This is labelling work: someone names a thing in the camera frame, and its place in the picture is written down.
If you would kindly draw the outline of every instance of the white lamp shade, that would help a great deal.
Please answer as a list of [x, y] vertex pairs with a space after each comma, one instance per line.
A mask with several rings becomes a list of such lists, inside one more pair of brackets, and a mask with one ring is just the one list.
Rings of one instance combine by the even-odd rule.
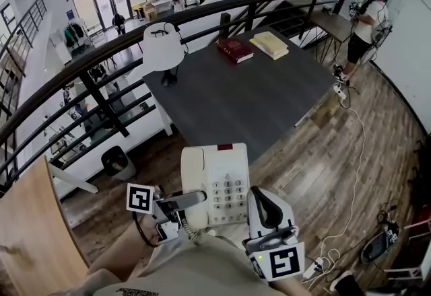
[[[167, 34], [157, 33], [164, 30]], [[172, 24], [160, 22], [152, 24], [143, 32], [142, 61], [145, 68], [164, 71], [176, 67], [184, 59], [184, 49], [180, 36]]]

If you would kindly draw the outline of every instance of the desk lamp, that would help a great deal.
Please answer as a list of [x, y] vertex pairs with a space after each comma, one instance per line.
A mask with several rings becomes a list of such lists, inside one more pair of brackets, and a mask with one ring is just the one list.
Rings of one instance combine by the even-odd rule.
[[184, 49], [181, 46], [180, 36], [172, 24], [160, 22], [152, 24], [143, 32], [144, 66], [153, 71], [164, 71], [162, 85], [172, 87], [176, 84], [176, 75], [170, 70], [184, 59]]

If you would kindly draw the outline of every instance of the wooden floor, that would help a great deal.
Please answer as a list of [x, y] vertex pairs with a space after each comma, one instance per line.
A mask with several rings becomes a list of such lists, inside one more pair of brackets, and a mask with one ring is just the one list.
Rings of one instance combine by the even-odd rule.
[[[364, 123], [366, 134], [354, 215], [343, 237], [326, 241], [325, 253], [337, 248], [343, 256], [326, 280], [323, 277], [312, 286], [313, 295], [325, 295], [323, 287], [327, 288], [340, 270], [347, 268], [354, 269], [363, 290], [382, 285], [385, 274], [380, 269], [394, 261], [403, 233], [397, 246], [376, 266], [358, 262], [363, 239], [375, 232], [378, 212], [393, 204], [398, 206], [394, 215], [400, 227], [411, 220], [407, 179], [412, 175], [411, 167], [417, 165], [413, 154], [416, 141], [424, 136], [406, 105], [372, 65], [358, 69], [352, 86], [357, 89], [351, 89], [352, 108]], [[293, 206], [308, 258], [317, 258], [322, 240], [339, 234], [349, 219], [363, 139], [356, 114], [343, 109], [329, 92], [299, 127], [286, 128], [286, 135], [250, 168], [251, 184], [276, 192]], [[139, 169], [136, 181], [163, 185], [167, 192], [179, 190], [180, 154], [185, 146], [179, 133], [171, 137], [162, 133], [145, 142], [132, 154]], [[98, 194], [77, 191], [62, 202], [78, 244], [90, 262], [131, 223], [131, 215], [125, 210], [126, 184], [106, 176], [94, 184], [100, 189]], [[239, 242], [245, 229], [230, 227], [225, 234]], [[148, 250], [136, 273], [150, 253]], [[311, 259], [306, 259], [307, 266]]]

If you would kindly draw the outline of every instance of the lamp base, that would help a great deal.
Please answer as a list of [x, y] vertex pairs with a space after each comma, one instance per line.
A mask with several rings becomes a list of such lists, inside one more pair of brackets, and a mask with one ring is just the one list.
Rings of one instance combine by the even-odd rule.
[[170, 70], [165, 70], [163, 72], [162, 85], [164, 87], [172, 87], [173, 85], [176, 85], [177, 80], [176, 76], [170, 73]]

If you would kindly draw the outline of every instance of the trash bin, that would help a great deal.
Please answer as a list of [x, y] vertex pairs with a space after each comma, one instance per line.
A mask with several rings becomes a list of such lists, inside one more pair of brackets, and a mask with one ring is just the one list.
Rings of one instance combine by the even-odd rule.
[[109, 176], [122, 181], [136, 174], [135, 165], [118, 145], [102, 155], [102, 164]]

